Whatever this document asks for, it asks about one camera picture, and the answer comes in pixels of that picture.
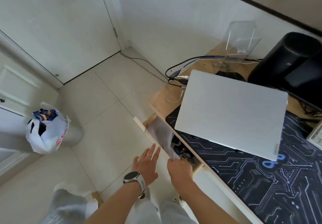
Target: hand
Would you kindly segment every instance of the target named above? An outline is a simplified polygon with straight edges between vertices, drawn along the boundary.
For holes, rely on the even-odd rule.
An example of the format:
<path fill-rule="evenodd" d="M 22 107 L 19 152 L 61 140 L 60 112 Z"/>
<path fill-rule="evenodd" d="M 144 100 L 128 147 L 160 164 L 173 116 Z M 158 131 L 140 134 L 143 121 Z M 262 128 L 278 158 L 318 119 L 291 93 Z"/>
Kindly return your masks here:
<path fill-rule="evenodd" d="M 153 155 L 154 150 L 155 144 L 153 144 L 150 148 L 146 149 L 140 156 L 140 159 L 138 156 L 134 157 L 133 159 L 132 171 L 138 172 L 142 175 L 146 186 L 154 182 L 159 176 L 158 173 L 155 172 L 155 166 L 159 158 L 161 148 L 159 146 L 156 149 L 156 152 L 152 158 L 151 156 Z"/>
<path fill-rule="evenodd" d="M 175 190 L 184 195 L 187 188 L 193 183 L 192 165 L 186 160 L 168 159 L 168 172 Z"/>

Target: wooden desk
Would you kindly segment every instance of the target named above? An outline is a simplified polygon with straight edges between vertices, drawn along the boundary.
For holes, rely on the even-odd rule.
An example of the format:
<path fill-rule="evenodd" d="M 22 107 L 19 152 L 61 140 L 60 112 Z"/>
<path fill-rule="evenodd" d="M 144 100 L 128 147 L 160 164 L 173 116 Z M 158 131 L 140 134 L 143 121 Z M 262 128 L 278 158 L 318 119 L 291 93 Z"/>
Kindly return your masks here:
<path fill-rule="evenodd" d="M 220 53 L 220 47 L 216 47 L 215 49 L 209 51 L 207 55 L 222 55 Z M 198 60 L 186 71 L 184 71 L 182 75 L 190 75 L 190 72 L 193 69 L 215 74 L 220 69 L 212 65 L 214 61 L 218 62 L 219 60 L 214 60 L 214 59 Z M 238 72 L 247 80 L 250 72 L 256 67 L 256 65 L 257 65 L 256 63 L 251 63 L 251 64 L 230 63 L 229 71 Z M 171 103 L 165 99 L 164 93 L 168 100 L 177 101 L 181 96 L 182 89 L 179 87 L 175 87 L 167 84 L 165 88 L 159 91 L 157 94 L 155 94 L 155 96 L 153 96 L 153 98 L 149 102 L 150 106 L 153 108 L 156 115 L 163 122 L 165 122 L 166 125 L 168 125 L 166 123 L 166 117 L 181 104 L 182 98 L 176 103 Z M 299 102 L 293 97 L 289 97 L 288 99 L 287 110 L 301 118 L 312 118 L 304 114 L 304 111 L 300 106 Z M 248 206 L 240 198 L 237 197 L 237 195 L 226 185 L 226 183 L 224 183 L 221 180 L 221 178 L 213 171 L 213 169 L 211 169 L 207 164 L 205 164 L 202 158 L 199 157 L 199 155 L 187 143 L 185 143 L 185 140 L 183 140 L 183 138 L 174 129 L 171 128 L 171 130 L 187 146 L 187 148 L 192 153 L 194 153 L 196 158 L 198 158 L 199 161 L 204 164 L 204 167 L 209 170 L 208 175 L 211 177 L 211 179 L 220 187 L 220 189 L 228 196 L 228 198 L 230 198 L 232 202 L 246 215 L 246 217 L 252 223 L 262 223 L 262 221 L 248 208 Z"/>

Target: desk mat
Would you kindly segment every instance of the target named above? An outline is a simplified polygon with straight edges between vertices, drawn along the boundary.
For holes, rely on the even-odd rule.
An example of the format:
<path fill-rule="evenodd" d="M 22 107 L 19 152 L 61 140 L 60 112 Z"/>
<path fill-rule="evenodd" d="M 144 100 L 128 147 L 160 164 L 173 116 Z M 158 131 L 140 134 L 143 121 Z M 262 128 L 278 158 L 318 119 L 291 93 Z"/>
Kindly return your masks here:
<path fill-rule="evenodd" d="M 173 129 L 179 109 L 166 117 Z M 262 222 L 321 224 L 322 151 L 305 139 L 311 131 L 287 111 L 274 162 L 176 130 Z"/>

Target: white door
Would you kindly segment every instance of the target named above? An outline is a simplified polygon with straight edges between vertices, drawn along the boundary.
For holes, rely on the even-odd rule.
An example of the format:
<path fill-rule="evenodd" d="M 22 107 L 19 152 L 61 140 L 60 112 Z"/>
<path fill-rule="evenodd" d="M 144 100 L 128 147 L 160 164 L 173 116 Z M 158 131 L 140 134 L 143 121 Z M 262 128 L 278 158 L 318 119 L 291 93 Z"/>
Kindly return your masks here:
<path fill-rule="evenodd" d="M 0 2 L 0 30 L 62 83 L 120 51 L 103 0 Z"/>
<path fill-rule="evenodd" d="M 58 92 L 0 53 L 0 108 L 22 116 L 40 109 L 40 103 L 55 106 Z"/>

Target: person's left hand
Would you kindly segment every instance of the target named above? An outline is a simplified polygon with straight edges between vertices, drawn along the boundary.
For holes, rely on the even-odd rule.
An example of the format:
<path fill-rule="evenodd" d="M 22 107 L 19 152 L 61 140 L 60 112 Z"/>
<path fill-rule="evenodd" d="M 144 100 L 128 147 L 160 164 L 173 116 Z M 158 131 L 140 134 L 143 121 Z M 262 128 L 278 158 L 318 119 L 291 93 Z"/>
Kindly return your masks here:
<path fill-rule="evenodd" d="M 145 185 L 148 186 L 158 178 L 158 173 L 155 172 L 156 162 L 159 158 L 160 146 L 156 149 L 156 152 L 153 155 L 155 150 L 155 144 L 150 148 L 146 149 L 143 154 L 140 156 L 134 157 L 132 164 L 132 171 L 138 172 L 142 175 Z"/>

